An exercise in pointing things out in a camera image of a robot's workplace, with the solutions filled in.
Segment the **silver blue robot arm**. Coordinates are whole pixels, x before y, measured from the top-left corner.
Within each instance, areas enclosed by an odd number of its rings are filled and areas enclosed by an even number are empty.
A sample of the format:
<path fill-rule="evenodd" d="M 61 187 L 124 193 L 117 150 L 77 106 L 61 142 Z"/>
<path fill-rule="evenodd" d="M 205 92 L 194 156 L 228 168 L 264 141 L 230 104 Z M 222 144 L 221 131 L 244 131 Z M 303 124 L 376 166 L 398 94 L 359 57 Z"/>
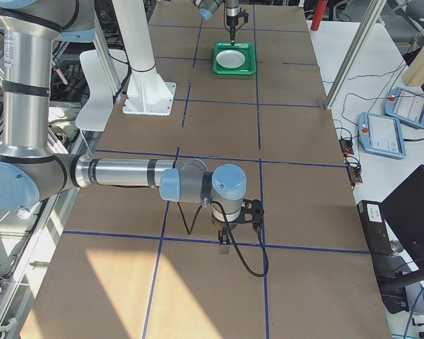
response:
<path fill-rule="evenodd" d="M 0 145 L 0 208 L 27 208 L 57 193 L 90 185 L 157 189 L 175 203 L 212 208 L 223 245 L 245 221 L 244 171 L 225 164 L 208 171 L 185 162 L 56 155 L 47 145 L 52 44 L 62 33 L 93 27 L 92 1 L 0 1 L 4 29 L 4 130 Z"/>
<path fill-rule="evenodd" d="M 237 26 L 241 17 L 246 14 L 241 10 L 239 1 L 234 0 L 193 0 L 193 5 L 198 9 L 199 14 L 203 20 L 209 20 L 213 14 L 221 7 L 224 6 L 225 14 L 225 28 L 230 36 L 230 43 L 235 45 L 235 36 Z"/>

